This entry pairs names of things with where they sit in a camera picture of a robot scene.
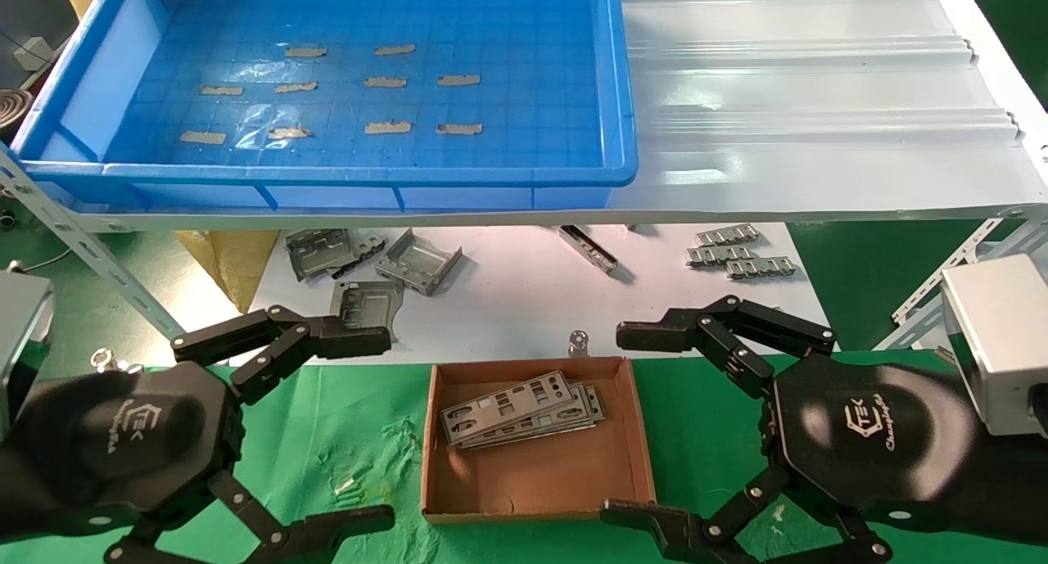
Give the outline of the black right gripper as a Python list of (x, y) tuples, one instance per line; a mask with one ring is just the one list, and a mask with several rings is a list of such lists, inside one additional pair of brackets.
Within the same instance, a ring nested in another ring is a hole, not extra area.
[[(657, 322), (623, 322), (615, 341), (623, 350), (695, 350), (750, 399), (768, 399), (772, 391), (776, 456), (790, 470), (765, 468), (711, 518), (654, 502), (603, 502), (603, 523), (650, 534), (669, 561), (757, 563), (738, 534), (780, 494), (796, 490), (796, 474), (857, 511), (917, 512), (943, 504), (979, 437), (979, 416), (955, 375), (823, 356), (836, 344), (828, 327), (737, 296), (704, 308), (670, 308)], [(774, 367), (751, 343), (805, 359), (776, 377)], [(806, 357), (812, 353), (822, 355)], [(853, 509), (829, 516), (838, 544), (783, 554), (772, 562), (890, 562), (891, 546)]]

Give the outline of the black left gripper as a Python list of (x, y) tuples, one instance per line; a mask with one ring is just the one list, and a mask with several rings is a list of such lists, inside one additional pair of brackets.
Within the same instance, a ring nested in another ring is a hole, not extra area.
[(254, 351), (233, 371), (231, 389), (193, 363), (39, 382), (15, 422), (16, 532), (135, 524), (106, 563), (199, 563), (155, 544), (217, 499), (259, 540), (244, 563), (331, 563), (348, 538), (393, 528), (393, 507), (278, 522), (231, 472), (246, 434), (238, 400), (258, 403), (308, 359), (378, 356), (391, 347), (386, 327), (349, 328), (336, 314), (274, 305), (172, 341), (177, 362), (201, 366)]

